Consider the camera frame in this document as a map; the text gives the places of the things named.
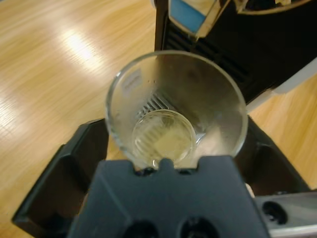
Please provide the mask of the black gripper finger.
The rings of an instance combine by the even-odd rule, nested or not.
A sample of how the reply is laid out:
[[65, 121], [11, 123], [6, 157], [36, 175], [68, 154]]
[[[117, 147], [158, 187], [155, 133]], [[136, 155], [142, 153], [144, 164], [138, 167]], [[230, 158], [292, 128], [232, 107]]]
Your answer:
[[245, 142], [234, 161], [256, 196], [311, 190], [274, 141], [251, 118]]
[[61, 145], [12, 217], [30, 235], [65, 235], [79, 213], [98, 163], [106, 158], [105, 119], [80, 125]]

